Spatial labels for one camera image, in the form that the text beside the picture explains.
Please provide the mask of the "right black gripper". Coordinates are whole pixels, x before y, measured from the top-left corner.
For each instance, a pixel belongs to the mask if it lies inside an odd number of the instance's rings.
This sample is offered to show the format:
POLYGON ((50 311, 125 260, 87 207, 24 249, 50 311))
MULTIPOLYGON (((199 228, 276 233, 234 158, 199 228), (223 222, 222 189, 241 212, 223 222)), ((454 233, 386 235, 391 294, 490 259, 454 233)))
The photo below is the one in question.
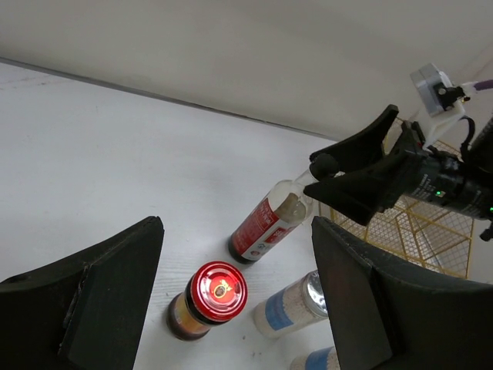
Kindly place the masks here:
POLYGON ((360 132, 313 152, 310 167, 317 181, 304 193, 362 226, 402 195, 458 212, 460 161, 448 152, 426 150, 418 123, 403 122, 397 141, 384 154, 384 138, 398 113, 390 104, 360 132))

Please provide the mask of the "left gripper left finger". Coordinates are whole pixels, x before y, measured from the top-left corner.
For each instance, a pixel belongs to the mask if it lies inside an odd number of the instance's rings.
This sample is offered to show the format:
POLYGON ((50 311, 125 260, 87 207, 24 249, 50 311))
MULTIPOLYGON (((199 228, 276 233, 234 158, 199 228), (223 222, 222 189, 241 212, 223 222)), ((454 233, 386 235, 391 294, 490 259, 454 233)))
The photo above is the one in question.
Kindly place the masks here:
POLYGON ((131 369, 163 246, 159 217, 1 282, 3 369, 131 369))

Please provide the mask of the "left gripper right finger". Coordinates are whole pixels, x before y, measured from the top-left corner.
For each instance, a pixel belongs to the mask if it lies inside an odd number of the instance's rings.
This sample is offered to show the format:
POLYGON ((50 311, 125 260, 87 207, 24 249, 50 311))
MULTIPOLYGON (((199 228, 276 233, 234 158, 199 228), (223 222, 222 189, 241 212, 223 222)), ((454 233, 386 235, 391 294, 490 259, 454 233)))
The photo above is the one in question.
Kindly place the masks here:
POLYGON ((312 243, 343 369, 490 369, 492 287, 430 271, 324 217, 312 243))

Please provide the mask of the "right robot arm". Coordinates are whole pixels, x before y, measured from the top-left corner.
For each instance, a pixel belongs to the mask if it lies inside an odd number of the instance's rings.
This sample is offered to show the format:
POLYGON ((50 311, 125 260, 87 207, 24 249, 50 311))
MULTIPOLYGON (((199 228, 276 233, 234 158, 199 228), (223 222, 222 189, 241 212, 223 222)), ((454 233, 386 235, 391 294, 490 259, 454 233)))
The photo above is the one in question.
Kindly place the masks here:
POLYGON ((426 149, 416 122, 401 124, 389 153, 383 140, 399 113, 387 106, 368 127, 310 155, 328 168, 315 176, 304 194, 366 226, 377 213, 392 208, 401 196, 451 210, 476 220, 492 219, 492 175, 478 164, 470 147, 475 121, 463 116, 468 135, 459 155, 426 149))

